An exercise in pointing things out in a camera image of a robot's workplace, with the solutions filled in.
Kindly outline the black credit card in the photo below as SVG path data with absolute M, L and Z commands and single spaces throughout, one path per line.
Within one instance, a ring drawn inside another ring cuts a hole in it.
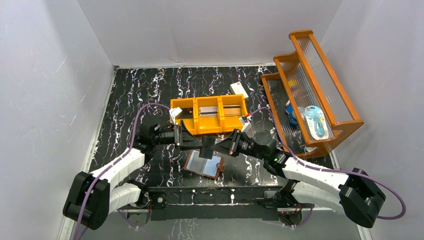
M 212 146 L 215 144 L 215 138 L 212 136 L 202 137 L 202 147 L 199 150 L 199 157 L 204 159 L 212 159 L 214 150 Z

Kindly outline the brown leather card holder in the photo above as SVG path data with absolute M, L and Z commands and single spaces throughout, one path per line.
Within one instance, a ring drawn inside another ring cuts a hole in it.
M 224 171 L 224 159 L 213 155 L 211 159 L 200 157 L 200 152 L 192 150 L 183 167 L 185 171 L 216 180 Z

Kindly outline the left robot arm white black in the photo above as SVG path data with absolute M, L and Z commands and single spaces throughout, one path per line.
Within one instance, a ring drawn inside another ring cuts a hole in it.
M 208 137 L 196 138 L 184 122 L 165 126 L 140 124 L 124 153 L 97 170 L 81 171 L 74 177 L 62 214 L 96 230 L 110 213 L 124 206 L 146 208 L 152 202 L 148 187 L 135 180 L 122 181 L 146 164 L 156 146 L 173 145 L 181 151 L 199 150 L 203 157 L 210 157 L 214 143 Z

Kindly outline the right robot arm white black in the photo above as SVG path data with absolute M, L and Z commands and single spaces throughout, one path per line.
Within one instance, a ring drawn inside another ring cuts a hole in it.
M 312 164 L 281 149 L 268 133 L 251 138 L 235 129 L 211 149 L 232 157 L 244 154 L 263 160 L 269 173 L 293 181 L 281 193 L 282 202 L 288 207 L 307 203 L 330 208 L 370 229 L 386 200 L 383 191 L 363 170 L 342 172 Z

